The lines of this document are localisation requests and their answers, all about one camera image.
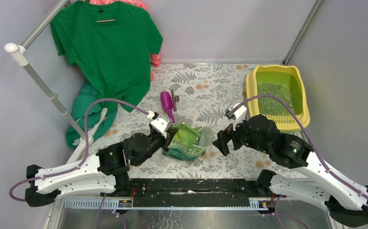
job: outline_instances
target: white wall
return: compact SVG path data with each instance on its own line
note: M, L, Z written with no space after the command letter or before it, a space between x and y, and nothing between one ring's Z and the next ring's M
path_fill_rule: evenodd
M301 72L325 159L368 185L368 1L325 1L290 64Z
M65 119L32 79L4 51L8 42L21 43L49 14L58 0L0 1L0 228L41 228L48 207L30 208L10 199L9 188L25 178L30 164L43 167L66 162ZM67 109L83 83L77 68L58 57L51 32L45 30L27 50L27 58ZM23 198L21 186L15 194Z
M164 62L285 58L315 0L143 0Z

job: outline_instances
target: green t-shirt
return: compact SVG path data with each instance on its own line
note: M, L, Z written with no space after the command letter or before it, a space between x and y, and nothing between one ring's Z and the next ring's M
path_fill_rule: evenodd
M76 1L55 16L51 30L58 55L80 67L99 98L138 105L148 92L149 53L158 54L163 39L144 9L120 1L102 6ZM115 103L103 106L117 109Z

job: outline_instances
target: floral tablecloth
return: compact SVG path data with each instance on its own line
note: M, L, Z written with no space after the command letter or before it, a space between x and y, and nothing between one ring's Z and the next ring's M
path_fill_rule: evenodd
M216 133L230 123L226 108L242 101L245 78L257 64L162 64L153 68L155 79L146 97L138 105L144 110L164 113L160 92L174 89L180 96L176 122L192 127L209 126ZM149 134L149 120L141 113L121 107L112 128L90 148L90 154L122 141L134 133ZM162 155L161 150L140 167L131 166L130 178L257 178L262 169L270 169L288 178L305 178L272 162L268 155L242 147L225 157L214 146L195 161L179 161Z

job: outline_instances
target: pink garment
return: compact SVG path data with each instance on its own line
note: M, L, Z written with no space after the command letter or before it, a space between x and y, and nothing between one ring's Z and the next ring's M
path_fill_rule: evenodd
M113 2L116 2L118 0L90 0L90 4L94 4L94 5L107 5L107 4L111 4ZM137 6L140 7L144 10L147 11L147 7L145 6L145 4L143 4L141 1L136 1L136 0L120 0L122 2L128 3L130 5L133 6ZM156 67L160 67L160 62L162 61L162 57L158 54L150 54L150 63L153 64ZM153 80L154 75L153 72L150 71L150 80Z

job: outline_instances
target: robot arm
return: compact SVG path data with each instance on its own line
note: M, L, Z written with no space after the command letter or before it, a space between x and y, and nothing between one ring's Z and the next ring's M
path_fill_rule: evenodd
M315 182L314 186L310 186L263 170L257 180L259 190L291 196L315 205L349 227L368 224L367 200L330 175L308 143L298 136L281 133L276 124L263 115L244 120L245 107L231 113L235 106L236 104L231 105L226 113L229 118L234 119L233 123L220 131L218 139L214 141L214 146L224 156L229 154L227 143L231 140L234 150L246 146L261 151L278 165L298 171ZM328 163L327 165L362 194L368 195L368 186L352 181Z
M118 195L129 188L129 164L139 166L160 148L167 149L177 130L172 130L171 119L151 113L150 134L136 133L117 144L89 156L81 167L80 161L53 168L37 165L27 167L27 178L40 177L30 182L25 200L30 207L48 205L68 195ZM46 177L78 167L60 176Z

